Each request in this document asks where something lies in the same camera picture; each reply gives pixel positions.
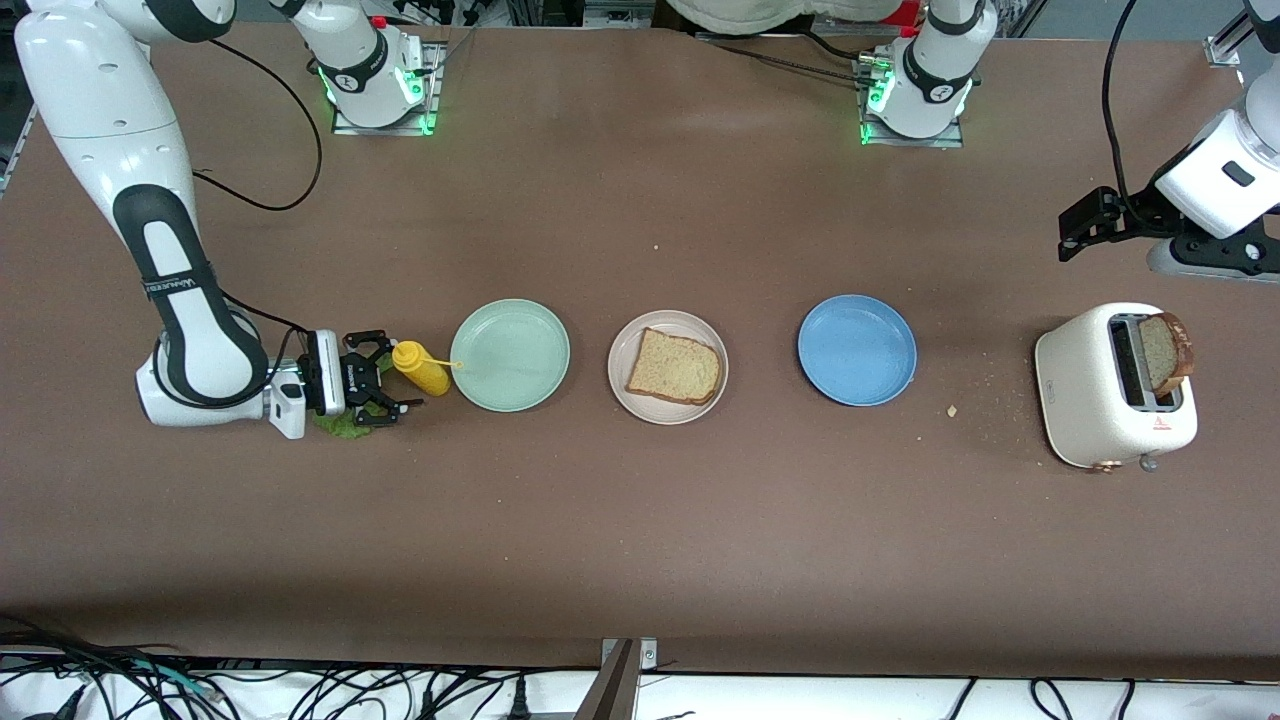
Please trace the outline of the green lettuce leaf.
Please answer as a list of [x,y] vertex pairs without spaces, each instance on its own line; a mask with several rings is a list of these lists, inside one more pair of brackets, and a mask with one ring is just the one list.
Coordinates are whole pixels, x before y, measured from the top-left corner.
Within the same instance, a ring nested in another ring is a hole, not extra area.
[[[343,379],[344,379],[344,383],[346,383],[346,356],[343,356],[343,359],[340,361],[342,361]],[[394,400],[383,388],[383,374],[385,372],[380,373],[380,375],[381,375],[381,397],[379,400],[381,402],[387,402],[387,401]],[[352,423],[352,415],[353,415],[353,413],[351,410],[346,409],[346,411],[343,414],[340,414],[339,416],[315,416],[314,420],[315,420],[315,424],[320,429],[325,430],[330,436],[334,436],[334,437],[338,437],[338,438],[342,438],[342,439],[358,439],[358,438],[362,438],[365,436],[369,436],[370,433],[372,433],[375,430],[375,429],[372,429],[372,430],[357,429],[355,427],[355,424]]]

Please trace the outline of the metal table edge bracket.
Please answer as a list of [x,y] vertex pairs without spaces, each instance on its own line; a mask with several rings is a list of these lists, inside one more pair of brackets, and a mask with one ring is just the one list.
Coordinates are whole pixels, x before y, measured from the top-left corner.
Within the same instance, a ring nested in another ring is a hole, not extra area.
[[634,720],[643,670],[657,667],[657,638],[605,638],[602,669],[591,691],[596,693],[590,720]]

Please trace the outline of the mint green plate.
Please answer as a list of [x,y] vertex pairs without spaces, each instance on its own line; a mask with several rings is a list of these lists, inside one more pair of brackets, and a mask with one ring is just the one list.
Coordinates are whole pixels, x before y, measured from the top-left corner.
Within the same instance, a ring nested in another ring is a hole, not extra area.
[[462,396],[494,413],[520,413],[548,400],[571,361],[570,334],[548,307],[503,299],[467,316],[452,340],[449,360]]

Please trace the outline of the blue plate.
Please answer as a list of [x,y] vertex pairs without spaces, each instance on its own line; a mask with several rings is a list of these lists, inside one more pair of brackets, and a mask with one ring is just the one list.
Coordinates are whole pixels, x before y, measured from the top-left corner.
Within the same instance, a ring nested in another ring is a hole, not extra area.
[[817,304],[797,331],[797,360],[809,383],[837,404],[873,407],[899,397],[918,365],[914,333],[888,304],[838,295]]

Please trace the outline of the white toaster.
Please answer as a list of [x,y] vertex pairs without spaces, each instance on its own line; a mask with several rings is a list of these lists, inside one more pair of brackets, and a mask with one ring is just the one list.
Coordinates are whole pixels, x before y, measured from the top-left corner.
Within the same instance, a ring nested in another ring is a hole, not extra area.
[[1111,471],[1187,447],[1199,416],[1190,375],[1170,396],[1152,392],[1139,324],[1165,310],[1102,304],[1042,334],[1034,347],[1044,433],[1065,464]]

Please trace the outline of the light crust bread slice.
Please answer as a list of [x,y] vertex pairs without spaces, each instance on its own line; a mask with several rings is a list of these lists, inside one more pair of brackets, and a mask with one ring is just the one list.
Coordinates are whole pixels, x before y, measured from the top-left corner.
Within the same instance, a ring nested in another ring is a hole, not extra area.
[[723,375],[721,356],[709,345],[645,328],[625,389],[672,404],[709,404]]

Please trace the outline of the dark crust bread slice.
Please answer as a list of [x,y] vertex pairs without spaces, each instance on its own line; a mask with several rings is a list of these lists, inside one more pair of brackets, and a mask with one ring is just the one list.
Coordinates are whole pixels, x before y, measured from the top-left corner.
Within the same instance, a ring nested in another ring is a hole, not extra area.
[[1157,313],[1140,322],[1139,333],[1152,392],[1167,397],[1196,368],[1188,331],[1174,314]]

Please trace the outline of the aluminium table rail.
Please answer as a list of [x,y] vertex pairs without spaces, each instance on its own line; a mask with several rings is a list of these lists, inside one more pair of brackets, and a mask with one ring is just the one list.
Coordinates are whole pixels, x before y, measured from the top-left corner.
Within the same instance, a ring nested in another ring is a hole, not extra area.
[[0,109],[0,199],[17,172],[36,117],[37,111],[31,102]]

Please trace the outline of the aluminium corner profile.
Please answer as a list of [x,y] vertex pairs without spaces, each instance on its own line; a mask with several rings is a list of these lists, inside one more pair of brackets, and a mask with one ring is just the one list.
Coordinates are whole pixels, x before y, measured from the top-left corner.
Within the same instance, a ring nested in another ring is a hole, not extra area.
[[1254,37],[1254,27],[1249,12],[1240,10],[1215,35],[1204,40],[1204,55],[1213,68],[1238,68],[1242,64],[1240,49]]

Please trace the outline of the person in beige clothing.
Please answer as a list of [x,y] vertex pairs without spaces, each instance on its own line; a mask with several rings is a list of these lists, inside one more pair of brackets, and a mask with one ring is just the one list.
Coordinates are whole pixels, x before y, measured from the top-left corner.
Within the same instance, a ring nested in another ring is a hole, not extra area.
[[876,22],[891,17],[904,0],[662,0],[682,20],[721,35],[767,32],[803,15]]

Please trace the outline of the beige plate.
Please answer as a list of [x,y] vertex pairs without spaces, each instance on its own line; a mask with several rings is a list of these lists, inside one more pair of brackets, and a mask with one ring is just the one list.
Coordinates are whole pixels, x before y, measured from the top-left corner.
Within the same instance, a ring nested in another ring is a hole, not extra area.
[[[628,389],[649,331],[695,343],[716,356],[716,380],[710,383],[705,401],[695,404],[676,398],[675,393],[637,393]],[[644,421],[672,427],[694,421],[716,406],[727,386],[728,355],[721,336],[701,318],[678,310],[657,310],[632,319],[614,337],[607,368],[611,388],[628,413]]]

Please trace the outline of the aluminium frame bar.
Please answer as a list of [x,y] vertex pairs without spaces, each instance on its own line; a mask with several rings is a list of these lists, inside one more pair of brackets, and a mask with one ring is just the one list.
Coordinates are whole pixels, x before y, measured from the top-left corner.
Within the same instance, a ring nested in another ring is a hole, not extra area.
[[652,28],[657,0],[582,0],[585,29]]

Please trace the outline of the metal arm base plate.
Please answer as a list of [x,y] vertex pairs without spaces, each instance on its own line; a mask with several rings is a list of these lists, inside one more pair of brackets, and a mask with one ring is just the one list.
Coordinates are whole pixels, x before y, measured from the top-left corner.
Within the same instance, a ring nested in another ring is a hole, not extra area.
[[892,61],[884,53],[887,46],[861,51],[851,61],[859,83],[859,133],[861,145],[884,145],[915,149],[960,149],[963,129],[957,118],[951,119],[942,133],[929,138],[913,138],[892,131],[876,111],[882,109],[896,87]]
[[326,100],[332,108],[332,133],[344,136],[387,136],[419,137],[435,132],[440,108],[444,68],[442,61],[448,46],[440,42],[424,42],[421,38],[402,35],[399,55],[396,60],[397,95],[381,95],[384,104],[402,104],[404,114],[397,120],[379,126],[361,126],[351,120],[340,105],[342,92],[323,78]]

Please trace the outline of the yellow mustard bottle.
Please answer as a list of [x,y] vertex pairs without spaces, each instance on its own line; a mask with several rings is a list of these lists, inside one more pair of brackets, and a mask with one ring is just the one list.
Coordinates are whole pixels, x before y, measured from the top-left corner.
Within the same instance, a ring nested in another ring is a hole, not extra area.
[[397,341],[392,352],[394,369],[431,397],[447,395],[452,387],[453,369],[461,369],[462,363],[434,357],[417,341]]

